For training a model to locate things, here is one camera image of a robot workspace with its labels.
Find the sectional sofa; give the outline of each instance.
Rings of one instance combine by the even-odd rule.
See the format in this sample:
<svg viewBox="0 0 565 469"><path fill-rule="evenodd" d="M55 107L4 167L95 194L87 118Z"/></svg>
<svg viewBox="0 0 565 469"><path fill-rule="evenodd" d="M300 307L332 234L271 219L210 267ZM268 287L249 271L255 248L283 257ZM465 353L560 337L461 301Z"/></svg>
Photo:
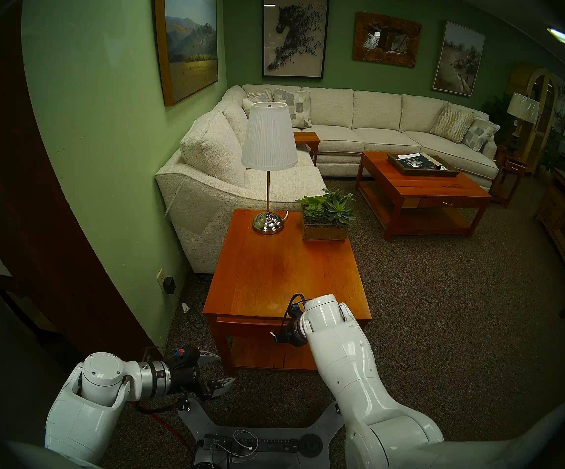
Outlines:
<svg viewBox="0 0 565 469"><path fill-rule="evenodd" d="M212 111L194 121L181 148L155 175L166 214L195 272L214 272L233 210L265 208L265 173L246 170L240 162L247 127L241 104L247 93L263 87L309 90L312 127L303 130L321 140L317 167L299 147L297 166L272 172L272 210L299 210L297 198L321 194L322 176L356 176L363 151L438 154L485 190L498 173L493 138L478 153L430 134L444 105L440 99L351 89L233 86ZM488 120L487 114L474 112Z"/></svg>

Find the power adapter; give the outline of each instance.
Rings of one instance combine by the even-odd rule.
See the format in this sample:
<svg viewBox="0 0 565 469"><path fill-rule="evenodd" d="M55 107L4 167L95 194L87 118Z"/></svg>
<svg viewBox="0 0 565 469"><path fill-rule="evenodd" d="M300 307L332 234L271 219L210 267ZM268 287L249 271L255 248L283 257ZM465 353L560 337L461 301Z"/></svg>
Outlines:
<svg viewBox="0 0 565 469"><path fill-rule="evenodd" d="M163 279L163 290L167 294L173 294L176 290L176 282L174 281L173 277L166 277Z"/></svg>

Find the brown carpet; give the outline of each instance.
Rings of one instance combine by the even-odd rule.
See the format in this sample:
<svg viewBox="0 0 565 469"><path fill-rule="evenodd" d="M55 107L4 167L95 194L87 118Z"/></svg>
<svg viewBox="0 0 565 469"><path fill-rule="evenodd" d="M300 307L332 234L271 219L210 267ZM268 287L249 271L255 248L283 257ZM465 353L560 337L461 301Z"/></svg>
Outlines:
<svg viewBox="0 0 565 469"><path fill-rule="evenodd" d="M354 186L326 184L341 192ZM395 400L430 416L446 440L516 437L565 400L565 328L558 317L565 265L532 218L543 190L525 178L509 208L492 203L471 238L390 242L355 194L358 219L349 235L373 315L366 334L380 377ZM207 288L192 278L188 302L201 310ZM207 327L195 329L177 312L167 353L187 343L215 350ZM205 366L203 376L223 371ZM203 405L220 425L293 427L310 425L332 400L317 372L238 370L231 392ZM177 413L161 417L193 446ZM345 467L343 441L344 429L330 445L332 467ZM186 468L188 457L164 427L127 407L101 464Z"/></svg>

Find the table lower shelf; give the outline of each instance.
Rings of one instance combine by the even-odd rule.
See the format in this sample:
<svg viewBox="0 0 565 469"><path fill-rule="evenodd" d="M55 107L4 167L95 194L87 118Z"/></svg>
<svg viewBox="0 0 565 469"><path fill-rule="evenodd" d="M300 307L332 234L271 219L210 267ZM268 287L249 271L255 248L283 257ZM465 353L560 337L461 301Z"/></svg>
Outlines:
<svg viewBox="0 0 565 469"><path fill-rule="evenodd" d="M278 370L316 370L309 345L300 348L277 344L273 339L232 339L232 364L239 368L270 368Z"/></svg>
<svg viewBox="0 0 565 469"><path fill-rule="evenodd" d="M359 191L387 230L394 204L375 181L362 181ZM469 222L455 208L402 208L393 235L468 234Z"/></svg>

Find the wooden end table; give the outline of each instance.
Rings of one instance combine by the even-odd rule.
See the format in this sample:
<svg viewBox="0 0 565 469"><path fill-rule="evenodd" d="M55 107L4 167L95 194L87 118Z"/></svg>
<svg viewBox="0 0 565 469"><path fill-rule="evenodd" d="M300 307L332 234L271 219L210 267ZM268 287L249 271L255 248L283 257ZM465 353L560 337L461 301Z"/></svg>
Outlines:
<svg viewBox="0 0 565 469"><path fill-rule="evenodd" d="M217 353L228 374L236 366L315 370L308 345L276 344L269 332L278 334L295 293L306 299L334 294L362 328L371 321L349 239L303 241L297 211L289 212L280 233L261 235L252 229L258 213L234 211L204 305Z"/></svg>
<svg viewBox="0 0 565 469"><path fill-rule="evenodd" d="M316 133L305 133L295 131L293 135L296 138L296 144L306 144L310 148L310 158L313 160L313 166L317 166L317 152L319 150L319 137Z"/></svg>
<svg viewBox="0 0 565 469"><path fill-rule="evenodd" d="M497 163L499 171L489 188L489 193L493 197L493 201L498 202L506 208L513 199L513 195L515 194L515 191L517 191L517 187L519 186L521 179L524 174L526 174L528 163L525 163L517 156L510 156L506 154L506 148L502 145L498 145ZM515 182L513 183L513 187L510 191L504 186L504 181L509 173L516 175Z"/></svg>

